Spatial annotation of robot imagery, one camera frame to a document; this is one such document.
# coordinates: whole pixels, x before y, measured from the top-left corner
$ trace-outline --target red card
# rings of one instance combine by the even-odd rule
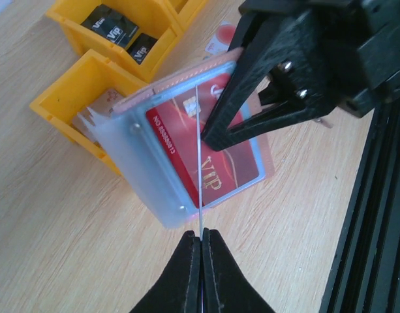
[[[229,79],[229,74],[221,74],[198,86],[201,130]],[[192,201],[198,207],[196,89],[150,109],[146,112],[146,117]],[[242,121],[239,112],[230,126]],[[202,142],[204,205],[218,200],[258,176],[258,166],[249,141],[219,152],[211,150]]]

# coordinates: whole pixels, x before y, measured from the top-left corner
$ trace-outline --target black card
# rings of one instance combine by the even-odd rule
[[[147,34],[140,34],[127,52],[138,64],[142,64],[143,60],[155,45],[156,41],[157,39],[150,37]]]
[[[139,30],[135,23],[106,5],[95,8],[82,26],[125,49]]]

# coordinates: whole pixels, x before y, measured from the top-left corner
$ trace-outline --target wooden table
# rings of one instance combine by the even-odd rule
[[[124,179],[29,109],[78,59],[43,17],[52,1],[0,15],[0,312],[128,312],[198,223],[165,230]],[[240,3],[210,1],[159,76],[202,59]],[[336,110],[332,129],[272,132],[275,177],[205,216],[277,312],[318,311],[370,120]]]

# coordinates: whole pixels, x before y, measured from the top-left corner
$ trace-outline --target yellow bin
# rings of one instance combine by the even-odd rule
[[[120,174],[110,157],[72,126],[72,119],[92,104],[107,89],[114,88],[124,97],[146,86],[109,58],[89,50],[62,77],[37,97],[30,108]]]
[[[158,39],[142,64],[123,48],[80,25],[101,4],[122,13],[138,25],[141,32]],[[144,82],[152,81],[183,35],[180,23],[163,0],[57,0],[46,15],[59,22],[78,55],[94,49]]]
[[[186,31],[204,8],[208,0],[163,0],[175,16],[182,29]]]

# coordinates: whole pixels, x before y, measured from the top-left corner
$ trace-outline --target metal bolt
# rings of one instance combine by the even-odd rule
[[[292,62],[291,61],[285,61],[284,63],[281,63],[279,65],[279,68],[284,72],[288,73],[292,69]]]
[[[302,89],[297,91],[297,96],[301,99],[304,99],[308,95],[309,91],[306,89]]]
[[[141,129],[142,129],[142,127],[141,127],[140,124],[138,124],[138,123],[135,123],[135,124],[133,124],[132,126],[130,126],[130,131],[131,131],[133,134],[138,133]]]

